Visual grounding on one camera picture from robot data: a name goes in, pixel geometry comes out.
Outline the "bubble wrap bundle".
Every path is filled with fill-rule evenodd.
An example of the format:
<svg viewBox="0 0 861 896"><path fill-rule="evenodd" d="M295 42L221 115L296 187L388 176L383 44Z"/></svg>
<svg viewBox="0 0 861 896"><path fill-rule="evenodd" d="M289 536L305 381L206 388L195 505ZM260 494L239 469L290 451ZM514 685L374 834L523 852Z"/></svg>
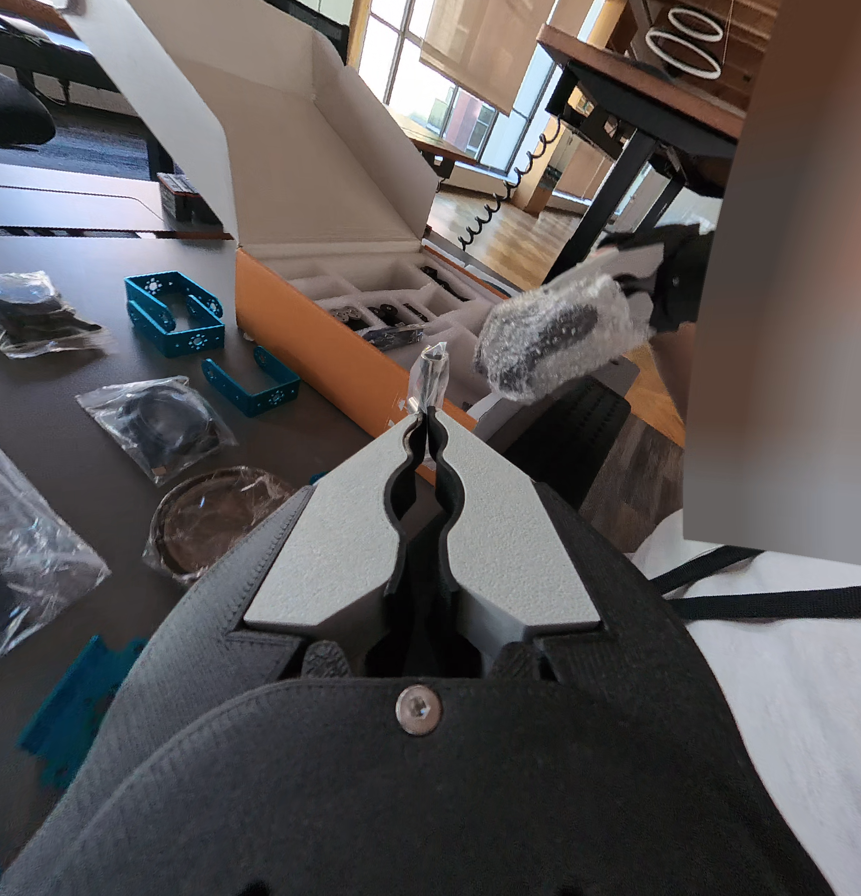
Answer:
<svg viewBox="0 0 861 896"><path fill-rule="evenodd" d="M626 318L617 281L575 268L493 308L473 368L494 393L529 404L647 342L626 334Z"/></svg>

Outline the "person's right forearm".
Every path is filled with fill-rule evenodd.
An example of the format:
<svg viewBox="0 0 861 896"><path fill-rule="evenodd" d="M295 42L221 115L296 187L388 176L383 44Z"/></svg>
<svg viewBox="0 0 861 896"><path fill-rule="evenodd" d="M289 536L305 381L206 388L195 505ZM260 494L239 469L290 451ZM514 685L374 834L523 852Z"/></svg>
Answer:
<svg viewBox="0 0 861 896"><path fill-rule="evenodd" d="M658 332L650 339L653 360L683 423L687 419L696 324L684 322L677 330Z"/></svg>

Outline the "plastic-wrapped round disc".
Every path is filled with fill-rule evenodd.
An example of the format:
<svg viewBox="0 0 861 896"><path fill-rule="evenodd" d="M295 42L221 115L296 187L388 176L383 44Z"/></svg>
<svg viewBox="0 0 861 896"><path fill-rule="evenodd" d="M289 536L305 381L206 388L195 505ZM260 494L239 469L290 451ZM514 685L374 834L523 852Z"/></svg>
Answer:
<svg viewBox="0 0 861 896"><path fill-rule="evenodd" d="M279 476L252 466L191 476L161 499L142 560L190 586L294 492Z"/></svg>

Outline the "large window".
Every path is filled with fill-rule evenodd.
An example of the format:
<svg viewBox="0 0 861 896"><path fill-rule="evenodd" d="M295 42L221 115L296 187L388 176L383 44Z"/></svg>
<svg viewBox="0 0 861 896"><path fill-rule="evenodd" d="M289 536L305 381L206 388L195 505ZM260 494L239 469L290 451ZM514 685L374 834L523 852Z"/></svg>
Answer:
<svg viewBox="0 0 861 896"><path fill-rule="evenodd" d="M470 164L511 177L540 151L541 135L553 132L545 106L558 79L556 65L537 43L505 116L420 61L433 4L349 2L348 63L388 110L453 144ZM605 7L603 1L557 2L545 24L589 39Z"/></svg>

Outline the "black perforated panel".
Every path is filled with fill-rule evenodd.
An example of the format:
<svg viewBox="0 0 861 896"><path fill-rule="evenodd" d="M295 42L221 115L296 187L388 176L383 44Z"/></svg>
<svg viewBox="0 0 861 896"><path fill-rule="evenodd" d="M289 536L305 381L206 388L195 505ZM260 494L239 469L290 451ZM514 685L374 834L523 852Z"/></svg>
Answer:
<svg viewBox="0 0 861 896"><path fill-rule="evenodd" d="M579 510L629 415L624 396L586 376L520 409L489 445Z"/></svg>

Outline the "orange cardboard box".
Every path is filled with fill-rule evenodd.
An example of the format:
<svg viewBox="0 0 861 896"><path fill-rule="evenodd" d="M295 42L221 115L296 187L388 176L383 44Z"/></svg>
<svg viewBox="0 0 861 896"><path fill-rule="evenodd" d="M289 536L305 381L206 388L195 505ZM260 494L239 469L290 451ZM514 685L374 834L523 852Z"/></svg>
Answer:
<svg viewBox="0 0 861 896"><path fill-rule="evenodd" d="M317 263L434 256L438 183L331 41L267 2L56 7L237 244L238 327L368 434L405 413L409 373L288 279ZM485 441L520 405L445 410Z"/></svg>

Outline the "blue metal U bracket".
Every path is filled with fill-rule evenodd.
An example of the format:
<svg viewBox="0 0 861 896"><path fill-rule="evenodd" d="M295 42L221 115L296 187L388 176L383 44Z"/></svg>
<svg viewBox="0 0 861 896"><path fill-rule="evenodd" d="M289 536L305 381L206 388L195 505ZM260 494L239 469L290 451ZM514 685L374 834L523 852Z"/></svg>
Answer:
<svg viewBox="0 0 861 896"><path fill-rule="evenodd" d="M301 378L279 358L261 345L253 351L254 361L271 380L272 385L259 392L248 392L212 358L201 363L201 370L210 386L248 418L255 418L270 409L295 400L299 396Z"/></svg>

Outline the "black robot claw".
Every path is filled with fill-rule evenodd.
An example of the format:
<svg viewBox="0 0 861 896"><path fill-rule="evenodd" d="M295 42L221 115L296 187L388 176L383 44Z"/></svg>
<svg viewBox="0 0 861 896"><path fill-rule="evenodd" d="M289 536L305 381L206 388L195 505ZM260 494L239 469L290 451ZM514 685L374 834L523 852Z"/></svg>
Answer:
<svg viewBox="0 0 861 896"><path fill-rule="evenodd" d="M439 273L439 271L436 268L425 264L425 265L421 265L419 267L419 270L426 277L433 280L434 283L436 283L436 285L438 285L440 288L444 289L449 295L453 296L454 298L458 299L459 301L466 303L471 300L470 296L463 296L460 292L456 291L455 288L450 283L450 281L446 280Z"/></svg>

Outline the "wooden table with black legs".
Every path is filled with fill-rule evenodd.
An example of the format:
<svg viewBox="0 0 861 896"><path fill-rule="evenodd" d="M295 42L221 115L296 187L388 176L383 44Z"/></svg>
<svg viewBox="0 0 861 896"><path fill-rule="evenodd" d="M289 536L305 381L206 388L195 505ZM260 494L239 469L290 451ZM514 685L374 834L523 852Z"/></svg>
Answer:
<svg viewBox="0 0 861 896"><path fill-rule="evenodd" d="M675 151L681 158L714 161L719 175L727 173L745 115L551 25L541 26L537 42L562 67L548 114L603 151L616 154L598 194L552 264L544 280L548 283L592 251L656 152Z"/></svg>

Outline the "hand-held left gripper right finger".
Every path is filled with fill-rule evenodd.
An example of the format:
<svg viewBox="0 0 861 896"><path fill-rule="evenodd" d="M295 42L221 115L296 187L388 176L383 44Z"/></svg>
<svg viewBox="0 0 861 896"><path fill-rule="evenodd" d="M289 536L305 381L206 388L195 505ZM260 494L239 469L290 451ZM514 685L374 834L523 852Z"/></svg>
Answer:
<svg viewBox="0 0 861 896"><path fill-rule="evenodd" d="M449 518L439 547L456 632L475 648L590 631L601 617L534 481L442 410L428 442Z"/></svg>

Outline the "large clear bag black item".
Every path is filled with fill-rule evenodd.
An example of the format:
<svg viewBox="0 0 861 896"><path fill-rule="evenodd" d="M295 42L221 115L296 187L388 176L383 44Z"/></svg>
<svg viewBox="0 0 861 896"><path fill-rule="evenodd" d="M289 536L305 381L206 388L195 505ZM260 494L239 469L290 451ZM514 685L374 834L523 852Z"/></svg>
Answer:
<svg viewBox="0 0 861 896"><path fill-rule="evenodd" d="M0 449L0 660L110 576Z"/></svg>

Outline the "desk with wooden edge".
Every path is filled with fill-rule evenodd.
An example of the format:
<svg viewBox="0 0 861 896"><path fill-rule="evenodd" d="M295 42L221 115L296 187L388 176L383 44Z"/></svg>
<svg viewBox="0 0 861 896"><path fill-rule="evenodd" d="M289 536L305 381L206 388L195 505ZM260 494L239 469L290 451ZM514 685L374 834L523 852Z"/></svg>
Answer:
<svg viewBox="0 0 861 896"><path fill-rule="evenodd" d="M0 229L9 228L231 239L221 226L169 216L153 181L0 163Z"/></svg>

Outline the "clear bag of black parts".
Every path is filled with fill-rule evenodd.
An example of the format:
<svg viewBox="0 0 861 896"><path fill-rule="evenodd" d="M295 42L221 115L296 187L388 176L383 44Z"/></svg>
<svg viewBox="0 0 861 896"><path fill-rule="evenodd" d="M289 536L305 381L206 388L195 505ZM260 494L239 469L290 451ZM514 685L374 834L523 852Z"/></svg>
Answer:
<svg viewBox="0 0 861 896"><path fill-rule="evenodd" d="M45 272L0 274L0 352L6 357L112 347L110 331L79 317Z"/></svg>

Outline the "flat blue metal bracket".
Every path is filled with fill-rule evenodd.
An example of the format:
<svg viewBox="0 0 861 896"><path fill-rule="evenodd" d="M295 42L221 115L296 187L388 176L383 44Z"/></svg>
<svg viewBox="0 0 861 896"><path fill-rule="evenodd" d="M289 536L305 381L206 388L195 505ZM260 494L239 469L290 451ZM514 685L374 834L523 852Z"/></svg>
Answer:
<svg viewBox="0 0 861 896"><path fill-rule="evenodd" d="M35 711L18 746L36 758L44 790L66 790L76 777L146 644L145 639L133 639L113 651L100 636L92 637Z"/></svg>

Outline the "beige roller blind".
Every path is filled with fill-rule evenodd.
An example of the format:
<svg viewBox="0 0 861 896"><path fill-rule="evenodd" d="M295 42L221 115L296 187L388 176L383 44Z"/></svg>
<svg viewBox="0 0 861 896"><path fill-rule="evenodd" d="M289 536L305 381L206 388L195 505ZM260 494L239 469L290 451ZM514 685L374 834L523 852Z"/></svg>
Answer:
<svg viewBox="0 0 861 896"><path fill-rule="evenodd" d="M555 1L435 1L420 61L505 116Z"/></svg>

